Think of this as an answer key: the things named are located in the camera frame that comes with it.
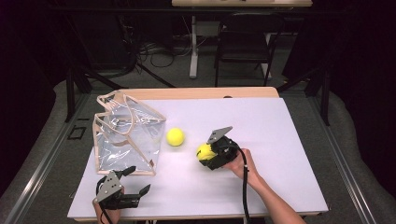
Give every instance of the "white tabletop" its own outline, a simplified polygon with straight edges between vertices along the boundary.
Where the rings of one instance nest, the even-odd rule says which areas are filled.
[[[145,101],[166,118],[165,130],[179,127],[186,140],[170,147],[163,138],[157,174],[130,175],[120,182],[125,193],[151,189],[138,208],[123,209],[123,219],[243,217],[242,180],[219,168],[211,171],[196,160],[196,148],[212,130],[233,126],[226,135],[251,150],[257,169],[268,184],[302,215],[328,211],[318,182],[305,155],[290,113],[281,98],[232,98]],[[102,175],[95,172],[91,154],[68,217],[94,220],[92,200]],[[248,188],[252,216],[268,211]]]
[[[174,7],[311,7],[311,0],[172,0]]]

